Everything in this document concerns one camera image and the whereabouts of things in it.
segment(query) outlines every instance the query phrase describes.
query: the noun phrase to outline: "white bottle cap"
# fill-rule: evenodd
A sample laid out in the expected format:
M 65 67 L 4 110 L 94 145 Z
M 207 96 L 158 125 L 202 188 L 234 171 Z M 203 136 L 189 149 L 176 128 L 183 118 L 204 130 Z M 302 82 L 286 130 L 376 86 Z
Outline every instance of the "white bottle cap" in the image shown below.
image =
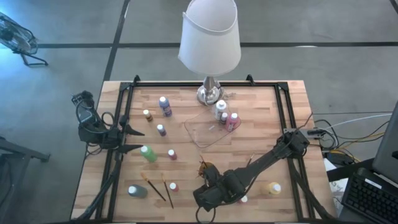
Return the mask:
M 146 147 L 146 146 L 141 147 L 141 152 L 145 153 L 147 151 L 148 151 L 148 147 Z
M 241 198 L 241 202 L 243 202 L 243 203 L 248 202 L 248 197 L 247 196 L 243 196 L 243 198 Z
M 238 118 L 238 114 L 237 113 L 231 114 L 231 119 L 236 119 L 236 118 Z
M 175 183 L 170 184 L 170 189 L 174 190 L 176 188 L 177 188 L 177 184 L 175 184 Z
M 279 184 L 274 184 L 272 186 L 272 189 L 275 190 L 276 192 L 280 192 L 280 190 L 282 190 L 282 187 L 280 187 Z
M 219 102 L 217 102 L 216 107 L 220 110 L 223 110 L 226 108 L 226 103 L 224 100 L 220 100 Z
M 135 186 L 130 186 L 129 187 L 129 193 L 130 194 L 134 194 L 134 193 L 136 193 L 137 192 L 137 187 L 135 187 Z

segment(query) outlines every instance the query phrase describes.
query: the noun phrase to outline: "wooden table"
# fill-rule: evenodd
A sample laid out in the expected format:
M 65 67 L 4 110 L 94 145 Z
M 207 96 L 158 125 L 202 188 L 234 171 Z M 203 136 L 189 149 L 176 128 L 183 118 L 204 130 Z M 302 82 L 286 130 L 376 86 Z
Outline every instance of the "wooden table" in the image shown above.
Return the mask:
M 303 125 L 311 113 L 307 93 L 303 81 L 288 81 L 290 97 L 294 107 L 297 126 Z M 120 82 L 104 82 L 99 98 L 98 113 L 114 112 L 118 97 Z M 252 153 L 261 154 L 272 149 L 276 139 L 281 135 L 279 114 L 273 88 L 268 87 L 226 87 L 229 94 L 228 104 L 237 111 L 241 118 L 240 127 L 225 136 L 214 145 L 201 149 L 191 140 L 184 127 L 184 122 L 207 110 L 196 100 L 195 87 L 142 87 L 135 88 L 131 107 L 131 126 L 145 133 L 145 136 L 129 136 L 127 143 L 149 145 L 158 155 L 155 163 L 149 163 L 139 150 L 129 152 L 124 156 L 119 179 L 118 196 L 116 200 L 114 222 L 195 222 L 197 205 L 192 192 L 203 184 L 198 177 L 200 154 L 208 162 L 214 163 L 222 173 L 227 169 L 245 166 Z M 162 116 L 158 106 L 161 96 L 170 100 L 173 116 Z M 148 123 L 142 110 L 148 109 L 154 120 Z M 156 130 L 157 124 L 163 124 L 167 131 L 161 137 Z M 313 120 L 307 127 L 314 126 Z M 167 157 L 167 151 L 174 149 L 178 155 L 176 161 Z M 106 151 L 86 159 L 81 175 L 72 218 L 79 216 L 98 193 L 103 175 Z M 331 190 L 326 176 L 325 166 L 318 147 L 309 147 L 304 157 L 308 181 L 311 191 L 320 203 L 335 215 Z M 179 192 L 170 191 L 175 209 L 172 209 L 167 199 L 164 202 L 150 186 L 142 179 L 144 172 L 158 190 L 167 198 L 161 173 L 165 174 L 168 183 L 178 184 Z M 271 182 L 282 186 L 279 195 L 263 195 L 260 188 Z M 138 184 L 148 189 L 146 198 L 134 198 L 127 194 L 132 184 Z M 307 215 L 303 193 L 300 193 L 305 217 Z M 108 201 L 104 203 L 104 216 L 108 210 Z M 215 222 L 274 222 L 296 221 L 292 188 L 290 184 L 287 161 L 281 160 L 265 170 L 257 178 L 248 193 L 247 204 L 232 204 L 218 207 Z M 199 213 L 200 220 L 209 220 L 212 212 Z

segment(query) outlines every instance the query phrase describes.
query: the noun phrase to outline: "concrete floor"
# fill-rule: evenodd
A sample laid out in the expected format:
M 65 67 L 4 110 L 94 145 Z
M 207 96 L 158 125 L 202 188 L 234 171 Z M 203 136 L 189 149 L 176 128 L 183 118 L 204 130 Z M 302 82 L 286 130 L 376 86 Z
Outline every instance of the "concrete floor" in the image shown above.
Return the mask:
M 41 44 L 112 43 L 124 0 L 0 0 L 0 11 L 29 28 Z M 398 41 L 389 0 L 237 0 L 242 42 Z M 187 0 L 130 2 L 121 43 L 179 42 Z M 50 66 L 29 68 L 0 48 L 0 136 L 51 153 L 32 161 L 14 223 L 69 219 L 85 154 L 70 94 L 98 99 L 111 49 L 39 49 Z M 178 49 L 119 49 L 110 80 L 201 80 L 177 59 Z M 392 111 L 398 100 L 396 47 L 243 48 L 221 80 L 305 80 L 316 119 L 332 124 Z M 339 126 L 341 136 L 371 133 L 388 118 Z M 379 141 L 357 144 L 360 159 Z

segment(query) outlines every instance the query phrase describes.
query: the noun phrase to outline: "table lamp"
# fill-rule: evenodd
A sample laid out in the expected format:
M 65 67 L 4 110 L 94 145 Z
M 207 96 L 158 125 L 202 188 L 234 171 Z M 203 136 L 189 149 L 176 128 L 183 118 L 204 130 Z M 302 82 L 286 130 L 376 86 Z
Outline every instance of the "table lamp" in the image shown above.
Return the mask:
M 238 10 L 233 0 L 192 0 L 182 16 L 178 58 L 189 70 L 206 76 L 197 99 L 210 106 L 223 96 L 214 77 L 232 71 L 241 59 Z

